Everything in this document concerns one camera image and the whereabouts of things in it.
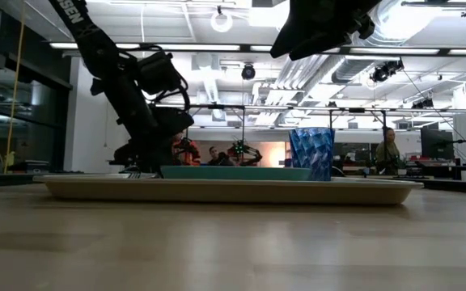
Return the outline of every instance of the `white ceiling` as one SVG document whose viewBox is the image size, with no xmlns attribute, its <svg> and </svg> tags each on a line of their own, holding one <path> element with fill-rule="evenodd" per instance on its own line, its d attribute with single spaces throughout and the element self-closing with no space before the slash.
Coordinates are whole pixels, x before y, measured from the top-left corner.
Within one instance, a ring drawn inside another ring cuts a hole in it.
<svg viewBox="0 0 466 291">
<path fill-rule="evenodd" d="M 87 8 L 93 21 L 106 31 L 116 42 L 157 42 L 157 43 L 228 43 L 228 44 L 272 44 L 277 36 L 275 27 L 251 27 L 245 18 L 248 15 L 250 1 L 240 1 L 240 8 L 232 10 L 239 17 L 233 17 L 233 26 L 228 32 L 216 32 L 210 25 L 213 7 L 196 8 L 189 6 L 188 20 L 182 6 L 160 5 L 110 5 L 105 0 L 87 0 Z M 52 42 L 72 41 L 69 33 L 53 8 L 45 0 L 27 0 L 26 24 Z M 0 0 L 0 7 L 14 17 L 19 16 L 20 1 Z M 466 46 L 466 18 L 460 17 L 460 11 L 448 11 L 435 18 L 425 29 L 411 38 L 408 46 Z M 193 53 L 174 53 L 176 68 L 189 80 L 190 95 L 204 90 L 201 79 L 194 78 L 190 69 Z M 267 53 L 219 53 L 221 60 L 237 60 L 255 63 L 259 70 L 270 70 L 278 75 L 285 64 L 285 57 L 273 60 Z M 449 57 L 404 57 L 406 71 L 410 74 L 420 90 L 429 89 L 440 83 L 438 72 L 466 73 L 466 58 Z M 244 91 L 251 93 L 254 82 L 233 78 L 231 74 L 217 81 L 219 91 Z M 404 74 L 399 74 L 389 82 L 370 90 L 366 86 L 348 86 L 341 92 L 345 98 L 338 100 L 350 106 L 364 105 L 371 99 L 393 100 L 389 106 L 398 106 L 401 100 L 417 93 Z M 438 100 L 448 101 L 451 91 L 439 92 Z"/>
</svg>

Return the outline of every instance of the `teal box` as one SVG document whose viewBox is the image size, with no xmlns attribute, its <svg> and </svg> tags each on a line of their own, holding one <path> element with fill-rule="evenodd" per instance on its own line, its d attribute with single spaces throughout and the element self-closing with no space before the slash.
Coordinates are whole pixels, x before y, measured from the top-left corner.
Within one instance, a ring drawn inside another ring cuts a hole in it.
<svg viewBox="0 0 466 291">
<path fill-rule="evenodd" d="M 165 179 L 233 179 L 268 181 L 307 181 L 311 170 L 264 167 L 179 167 L 163 166 Z"/>
</svg>

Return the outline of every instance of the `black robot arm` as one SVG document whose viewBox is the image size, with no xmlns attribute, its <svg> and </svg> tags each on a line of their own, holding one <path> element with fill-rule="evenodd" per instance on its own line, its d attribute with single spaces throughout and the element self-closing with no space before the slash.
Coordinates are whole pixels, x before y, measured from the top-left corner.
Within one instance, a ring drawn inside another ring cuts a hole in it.
<svg viewBox="0 0 466 291">
<path fill-rule="evenodd" d="M 158 95 L 160 101 L 181 93 L 185 110 L 189 108 L 188 84 L 172 64 L 172 55 L 160 47 L 158 52 L 138 61 L 121 51 L 114 41 L 96 26 L 87 13 L 85 0 L 49 0 L 70 30 L 82 59 L 95 77 L 91 93 L 105 93 L 116 111 L 118 124 L 127 129 L 130 140 L 115 152 L 115 163 L 135 164 L 142 171 L 159 171 L 172 162 L 172 137 L 193 124 L 192 117 L 176 108 L 157 108 L 147 104 L 142 93 Z"/>
</svg>

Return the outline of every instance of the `wooden table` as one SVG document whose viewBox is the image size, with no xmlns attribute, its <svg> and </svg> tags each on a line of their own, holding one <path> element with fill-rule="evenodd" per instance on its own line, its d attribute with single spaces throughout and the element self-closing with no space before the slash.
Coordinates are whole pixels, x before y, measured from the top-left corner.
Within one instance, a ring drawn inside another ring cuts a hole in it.
<svg viewBox="0 0 466 291">
<path fill-rule="evenodd" d="M 394 208 L 58 201 L 0 188 L 0 290 L 462 290 L 466 194 Z"/>
</svg>

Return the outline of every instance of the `ceiling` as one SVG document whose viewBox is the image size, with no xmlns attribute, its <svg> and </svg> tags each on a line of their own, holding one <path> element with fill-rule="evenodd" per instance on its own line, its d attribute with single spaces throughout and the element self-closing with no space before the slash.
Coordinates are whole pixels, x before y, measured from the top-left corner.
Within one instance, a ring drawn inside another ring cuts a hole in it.
<svg viewBox="0 0 466 291">
<path fill-rule="evenodd" d="M 384 1 L 401 2 L 400 0 Z M 232 15 L 232 27 L 227 32 L 217 32 L 212 28 L 210 19 L 216 11 L 216 8 L 212 6 L 195 6 L 195 2 L 192 1 L 182 2 L 176 6 L 140 4 L 144 3 L 144 1 L 139 0 L 130 0 L 128 1 L 129 4 L 123 5 L 114 5 L 109 2 L 110 0 L 87 0 L 87 8 L 93 21 L 118 43 L 272 44 L 278 34 L 275 26 L 250 26 L 250 13 L 254 14 L 254 12 L 260 11 L 260 9 L 252 8 L 251 0 L 238 1 L 235 8 L 232 9 L 228 8 L 229 4 L 224 5 L 223 10 Z M 51 42 L 72 41 L 68 30 L 54 13 L 48 1 L 27 0 L 26 3 L 26 24 L 30 28 Z M 0 0 L 0 7 L 10 15 L 18 18 L 21 8 L 20 2 Z M 462 18 L 460 12 L 442 11 L 438 13 L 423 29 L 408 38 L 404 45 L 444 48 L 466 47 L 466 18 Z M 260 17 L 266 17 L 267 19 L 262 20 L 266 20 L 266 23 L 272 23 L 274 17 L 277 16 L 277 12 L 266 10 L 261 15 L 258 16 L 257 20 L 260 20 Z M 222 17 L 219 16 L 219 24 L 223 22 Z M 202 102 L 197 97 L 199 95 L 206 96 L 210 84 L 204 82 L 208 78 L 207 76 L 200 75 L 198 70 L 195 70 L 195 66 L 192 68 L 192 59 L 195 55 L 196 53 L 174 53 L 173 62 L 181 74 L 189 81 L 189 94 L 193 97 L 193 101 Z M 251 96 L 249 100 L 252 101 L 253 87 L 259 86 L 261 83 L 274 83 L 281 70 L 286 66 L 286 57 L 274 60 L 268 53 L 214 53 L 214 55 L 219 59 L 220 66 L 218 69 L 221 71 L 219 76 L 214 77 L 218 95 L 219 97 L 221 95 L 229 96 L 228 99 L 221 99 L 220 102 L 222 103 L 245 103 L 246 99 L 242 97 L 242 92 Z M 231 61 L 238 61 L 238 65 L 232 65 Z M 292 96 L 288 99 L 282 98 L 279 102 L 297 100 L 303 106 L 303 102 L 309 100 L 310 102 L 306 103 L 307 106 L 324 106 L 328 101 L 333 100 L 336 101 L 339 107 L 370 107 L 376 105 L 377 107 L 397 108 L 400 105 L 404 106 L 403 101 L 409 101 L 408 98 L 417 95 L 418 91 L 426 91 L 427 93 L 432 92 L 430 94 L 434 97 L 435 107 L 446 108 L 451 106 L 453 90 L 466 82 L 466 58 L 404 57 L 403 61 L 405 72 L 408 72 L 408 75 L 403 72 L 398 73 L 398 75 L 380 84 L 374 90 L 370 88 L 371 86 L 367 86 L 368 74 L 360 73 L 348 86 L 340 86 L 339 91 L 333 90 L 336 93 L 331 94 L 326 99 L 321 97 L 320 103 L 316 102 L 318 98 L 312 95 L 302 99 L 302 91 L 306 91 L 307 86 L 295 88 L 296 96 L 294 98 Z M 240 77 L 244 63 L 254 64 L 257 72 L 254 80 L 245 81 Z M 296 69 L 298 74 L 305 69 L 306 64 L 303 62 L 301 69 Z M 372 68 L 373 66 L 370 66 L 368 72 L 371 72 Z M 319 74 L 321 70 L 325 70 L 324 65 L 321 65 L 317 72 L 306 80 L 307 84 L 320 82 L 313 77 Z M 180 103 L 181 99 L 172 98 L 168 101 Z M 234 114 L 228 116 L 227 121 L 237 118 Z M 253 125 L 256 123 L 256 116 L 257 113 L 254 112 L 251 121 L 249 121 Z M 313 114 L 310 116 L 307 114 L 306 118 L 299 119 L 300 124 L 312 124 L 315 118 Z M 204 125 L 225 124 L 223 122 L 216 123 L 210 113 L 205 111 L 197 114 L 196 121 L 197 123 L 202 122 Z"/>
</svg>

